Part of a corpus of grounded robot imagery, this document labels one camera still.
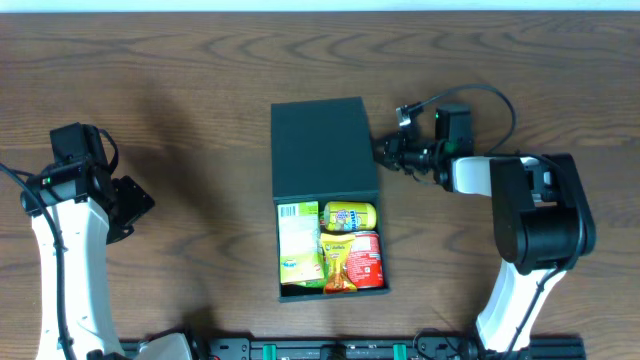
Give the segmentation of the black box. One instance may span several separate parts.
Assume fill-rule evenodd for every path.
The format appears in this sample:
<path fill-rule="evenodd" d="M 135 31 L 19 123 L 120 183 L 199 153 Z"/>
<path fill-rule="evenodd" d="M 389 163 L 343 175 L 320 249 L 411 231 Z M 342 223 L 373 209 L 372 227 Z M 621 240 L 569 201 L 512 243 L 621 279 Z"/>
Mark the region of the black box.
<path fill-rule="evenodd" d="M 373 205 L 378 220 L 383 285 L 338 298 L 391 291 L 376 163 L 367 113 L 360 97 L 271 106 L 272 197 L 275 212 L 294 203 L 330 201 Z"/>

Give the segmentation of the yellow snack cup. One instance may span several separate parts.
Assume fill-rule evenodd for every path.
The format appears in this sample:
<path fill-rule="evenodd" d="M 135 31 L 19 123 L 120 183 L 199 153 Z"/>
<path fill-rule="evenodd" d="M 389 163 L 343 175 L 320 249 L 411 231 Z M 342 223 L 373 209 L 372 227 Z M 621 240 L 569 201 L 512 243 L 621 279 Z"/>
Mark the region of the yellow snack cup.
<path fill-rule="evenodd" d="M 369 231 L 377 226 L 377 211 L 370 203 L 331 201 L 324 207 L 323 220 L 330 232 Z"/>

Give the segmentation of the yellow Julie's snack packet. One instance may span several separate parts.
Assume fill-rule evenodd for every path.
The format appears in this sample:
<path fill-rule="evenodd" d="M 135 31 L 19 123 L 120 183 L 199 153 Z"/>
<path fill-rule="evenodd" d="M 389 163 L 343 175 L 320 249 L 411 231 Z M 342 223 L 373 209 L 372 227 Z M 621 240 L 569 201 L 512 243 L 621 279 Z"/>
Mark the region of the yellow Julie's snack packet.
<path fill-rule="evenodd" d="M 320 236 L 327 268 L 325 294 L 356 292 L 357 287 L 349 279 L 347 262 L 355 236 L 331 235 L 323 233 Z"/>

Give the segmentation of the red chips can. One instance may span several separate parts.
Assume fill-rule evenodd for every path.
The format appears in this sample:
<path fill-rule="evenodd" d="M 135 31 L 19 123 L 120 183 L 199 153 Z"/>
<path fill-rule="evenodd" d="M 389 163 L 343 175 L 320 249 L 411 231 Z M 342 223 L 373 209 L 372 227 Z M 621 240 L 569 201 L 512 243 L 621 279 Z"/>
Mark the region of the red chips can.
<path fill-rule="evenodd" d="M 382 256 L 379 236 L 376 232 L 353 233 L 351 249 L 347 258 L 347 276 L 357 289 L 384 286 Z"/>

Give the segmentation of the green Pretz snack box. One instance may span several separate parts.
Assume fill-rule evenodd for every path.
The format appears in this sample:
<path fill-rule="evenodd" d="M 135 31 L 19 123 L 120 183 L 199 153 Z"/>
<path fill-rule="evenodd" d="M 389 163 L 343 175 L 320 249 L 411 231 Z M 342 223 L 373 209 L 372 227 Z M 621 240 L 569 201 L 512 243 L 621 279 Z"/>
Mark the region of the green Pretz snack box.
<path fill-rule="evenodd" d="M 297 285 L 324 278 L 317 201 L 277 206 L 280 283 Z"/>

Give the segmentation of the green Haribo gummy bag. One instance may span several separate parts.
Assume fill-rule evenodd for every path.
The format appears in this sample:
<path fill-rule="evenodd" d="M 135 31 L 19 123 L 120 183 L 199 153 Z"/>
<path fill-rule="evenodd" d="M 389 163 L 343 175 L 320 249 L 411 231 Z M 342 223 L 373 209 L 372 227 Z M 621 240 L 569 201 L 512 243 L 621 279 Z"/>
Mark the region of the green Haribo gummy bag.
<path fill-rule="evenodd" d="M 326 278 L 320 278 L 320 279 L 314 279 L 314 280 L 294 282 L 294 285 L 303 287 L 303 288 L 324 288 L 326 286 L 326 283 L 327 283 Z"/>

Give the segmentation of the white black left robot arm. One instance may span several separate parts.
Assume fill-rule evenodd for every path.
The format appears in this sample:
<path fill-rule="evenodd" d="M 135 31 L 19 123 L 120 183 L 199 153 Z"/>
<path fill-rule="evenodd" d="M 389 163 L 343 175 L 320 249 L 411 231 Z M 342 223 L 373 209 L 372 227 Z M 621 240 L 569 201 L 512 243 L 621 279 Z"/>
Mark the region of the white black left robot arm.
<path fill-rule="evenodd" d="M 182 333 L 125 350 L 112 311 L 106 247 L 134 231 L 154 200 L 130 177 L 89 158 L 30 177 L 21 195 L 40 253 L 39 359 L 188 359 Z"/>

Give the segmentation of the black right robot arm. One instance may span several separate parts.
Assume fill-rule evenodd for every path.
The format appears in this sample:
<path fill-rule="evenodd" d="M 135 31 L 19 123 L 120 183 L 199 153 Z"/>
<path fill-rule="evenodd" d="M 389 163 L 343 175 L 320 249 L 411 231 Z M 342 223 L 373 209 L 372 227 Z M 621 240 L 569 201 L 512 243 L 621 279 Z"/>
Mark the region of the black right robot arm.
<path fill-rule="evenodd" d="M 374 141 L 375 161 L 408 175 L 432 173 L 446 191 L 491 200 L 501 257 L 490 298 L 475 320 L 462 359 L 513 359 L 552 288 L 593 251 L 596 230 L 569 154 L 478 155 L 469 135 L 415 143 L 404 132 Z"/>

